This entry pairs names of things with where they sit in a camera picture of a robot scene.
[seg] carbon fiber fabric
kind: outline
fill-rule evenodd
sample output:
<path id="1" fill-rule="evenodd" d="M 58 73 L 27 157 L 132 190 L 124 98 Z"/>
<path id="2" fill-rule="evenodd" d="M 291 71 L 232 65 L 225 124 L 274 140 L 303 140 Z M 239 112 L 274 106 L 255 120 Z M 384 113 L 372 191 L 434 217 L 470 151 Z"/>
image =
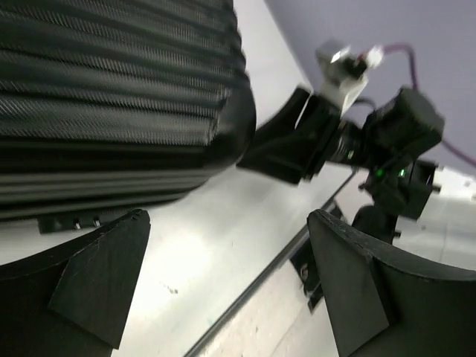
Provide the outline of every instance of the carbon fiber fabric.
<path id="1" fill-rule="evenodd" d="M 210 145 L 249 87 L 230 4 L 2 1 L 0 138 Z"/>
<path id="2" fill-rule="evenodd" d="M 254 134 L 231 0 L 2 0 L 0 33 L 0 221 L 173 202 Z"/>

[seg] cable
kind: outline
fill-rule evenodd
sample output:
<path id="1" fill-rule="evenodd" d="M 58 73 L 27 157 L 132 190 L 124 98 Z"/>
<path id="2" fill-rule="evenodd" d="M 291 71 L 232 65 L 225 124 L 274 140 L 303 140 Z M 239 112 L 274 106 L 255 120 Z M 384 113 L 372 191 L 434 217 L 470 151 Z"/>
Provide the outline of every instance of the cable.
<path id="1" fill-rule="evenodd" d="M 461 161 L 466 162 L 467 164 L 476 168 L 476 159 L 472 158 L 471 156 L 467 155 L 463 151 L 459 150 L 458 148 L 454 147 L 452 143 L 447 141 L 445 138 L 441 140 L 441 144 L 454 156 L 459 158 Z"/>
<path id="2" fill-rule="evenodd" d="M 415 90 L 419 90 L 418 76 L 417 76 L 417 61 L 415 59 L 415 50 L 408 43 L 394 43 L 392 45 L 384 46 L 384 54 L 393 54 L 395 52 L 405 52 L 408 56 L 408 64 L 410 66 L 411 85 Z"/>
<path id="3" fill-rule="evenodd" d="M 395 52 L 405 52 L 408 56 L 408 62 L 410 66 L 410 76 L 411 84 L 415 90 L 419 90 L 418 76 L 417 76 L 417 61 L 415 59 L 415 50 L 408 43 L 394 43 L 392 45 L 384 46 L 385 54 L 392 54 Z M 459 158 L 461 161 L 466 162 L 476 169 L 476 159 L 470 155 L 464 153 L 460 149 L 456 148 L 450 141 L 447 141 L 445 138 L 441 140 L 441 144 L 445 147 L 450 153 Z"/>

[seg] black plastic bracket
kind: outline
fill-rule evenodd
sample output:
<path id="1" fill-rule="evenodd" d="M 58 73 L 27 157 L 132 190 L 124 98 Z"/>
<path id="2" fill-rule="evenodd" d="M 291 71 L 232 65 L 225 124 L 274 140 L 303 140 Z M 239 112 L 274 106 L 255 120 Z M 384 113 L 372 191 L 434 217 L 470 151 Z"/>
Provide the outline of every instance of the black plastic bracket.
<path id="1" fill-rule="evenodd" d="M 341 113 L 322 97 L 297 88 L 285 106 L 258 128 L 240 168 L 298 184 L 318 173 L 335 149 Z"/>

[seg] purple cable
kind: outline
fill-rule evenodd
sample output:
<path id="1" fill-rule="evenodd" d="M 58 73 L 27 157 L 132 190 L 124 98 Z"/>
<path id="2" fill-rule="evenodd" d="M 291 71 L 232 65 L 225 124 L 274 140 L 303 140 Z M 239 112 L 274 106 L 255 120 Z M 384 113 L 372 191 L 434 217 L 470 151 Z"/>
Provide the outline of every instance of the purple cable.
<path id="1" fill-rule="evenodd" d="M 392 54 L 395 52 L 405 52 L 408 55 L 408 61 L 410 63 L 410 76 L 411 84 L 415 90 L 419 90 L 418 76 L 417 76 L 417 61 L 415 60 L 415 50 L 408 43 L 394 43 L 392 45 L 384 46 L 385 54 Z M 472 167 L 476 168 L 476 159 L 465 154 L 463 151 L 456 148 L 452 143 L 445 138 L 441 140 L 441 144 L 453 155 L 460 160 L 466 162 Z"/>
<path id="2" fill-rule="evenodd" d="M 411 85 L 415 90 L 419 90 L 417 75 L 417 61 L 415 60 L 415 50 L 408 43 L 394 43 L 384 47 L 384 54 L 392 54 L 395 52 L 405 52 L 408 55 L 408 61 L 410 63 L 410 76 Z"/>

